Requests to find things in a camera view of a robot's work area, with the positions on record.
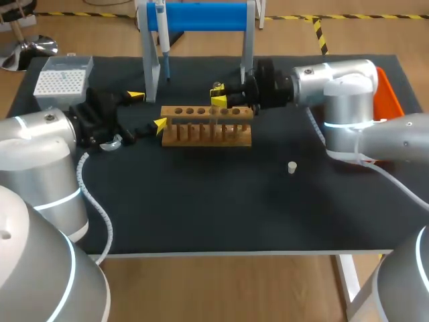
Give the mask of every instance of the white cable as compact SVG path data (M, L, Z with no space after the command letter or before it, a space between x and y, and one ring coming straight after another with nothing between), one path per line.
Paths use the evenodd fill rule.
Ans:
M97 265L100 265L103 260L106 258L107 254L110 251L110 248L112 246L112 241L113 241L113 226L112 226L112 222L109 218L109 216L107 215L106 211L100 206L100 204L94 199L94 197L89 193L88 189L86 188L83 179L82 179L82 170L83 170L83 166L85 164L85 161L89 158L89 154L87 154L86 152L83 154L83 156L80 158L79 162L78 162L78 166L76 169L76 176L78 179L78 184L79 187L81 189L81 191L83 192L83 194L85 195L85 197L88 199L88 201L91 203L91 205L94 206L94 208L100 213L101 217L103 218L103 220L106 223L106 227L107 227L107 243L105 246L105 249L103 250L103 253L101 253L100 257L95 261L95 263Z
M326 145L326 140L323 136L323 133L321 132L318 124L316 123L316 120L313 117L313 114L311 113L310 108L306 108L306 112L308 115L308 118L310 119L311 124L314 127L314 130L316 131L318 137L320 138L320 141L322 141L323 145ZM382 174L384 177L386 177L387 179L389 179L390 181L392 181L392 183L394 183L399 189L401 189L407 196L409 196L409 198L411 198L414 202L416 202L419 206L421 206L421 208L429 211L429 204L422 200L418 195L416 195L415 193L413 193L406 185L404 185L402 182L400 182L397 178L395 178L394 176L392 176L389 172L387 172L386 170L380 168L379 166L375 165L373 162L364 162L360 159L359 157L359 139L360 139L360 135L357 136L356 139L356 144L355 144L355 154L357 156L357 160L356 162L349 162L349 161L345 161L342 160L343 162L349 163L349 164L358 164L360 166L364 166L366 168L370 168L374 171L377 171L378 173Z

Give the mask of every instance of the black table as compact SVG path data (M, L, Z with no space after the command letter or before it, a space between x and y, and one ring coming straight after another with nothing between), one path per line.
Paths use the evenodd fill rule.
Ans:
M277 68L368 58L382 67L406 113L418 102L395 56L275 57ZM9 116L38 110L32 93L45 60L35 59ZM140 58L95 58L90 85L144 91ZM159 118L161 105L209 105L215 81L239 78L239 58L171 57L172 83L156 104L121 107L130 129ZM162 148L160 138L92 155L84 181L113 222L112 254L391 250L429 223L428 214L368 169L331 160L304 110L262 111L252 148ZM298 163L293 176L289 161ZM425 200L429 167L394 162L389 171ZM100 254L105 226L88 205L80 246Z

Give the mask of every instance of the wooden test tube rack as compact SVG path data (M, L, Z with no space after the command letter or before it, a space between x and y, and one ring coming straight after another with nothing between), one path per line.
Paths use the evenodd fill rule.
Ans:
M248 107L163 106L163 146L251 146L253 111Z

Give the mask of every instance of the orange container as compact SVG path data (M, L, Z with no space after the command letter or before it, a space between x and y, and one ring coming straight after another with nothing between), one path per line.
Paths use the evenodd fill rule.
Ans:
M394 119L404 116L400 102L397 100L386 73L377 67L378 89L374 95L374 120Z

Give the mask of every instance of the wooden floor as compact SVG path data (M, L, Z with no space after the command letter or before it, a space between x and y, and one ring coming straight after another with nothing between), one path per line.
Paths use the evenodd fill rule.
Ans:
M91 7L80 0L39 0L37 10L135 13L133 3ZM267 0L267 15L426 14L428 10L427 0ZM397 54L421 106L429 111L428 20L324 20L322 30L331 54ZM141 56L132 20L39 17L37 26L24 33L53 37L61 54ZM0 34L0 44L12 39L10 33ZM241 34L187 33L171 53L239 56L241 45ZM311 23L266 21L265 29L256 33L255 54L317 55L320 50ZM6 115L22 77L0 70L0 117ZM378 258L355 259L363 283ZM345 321L330 256L107 260L103 269L112 292L110 322Z

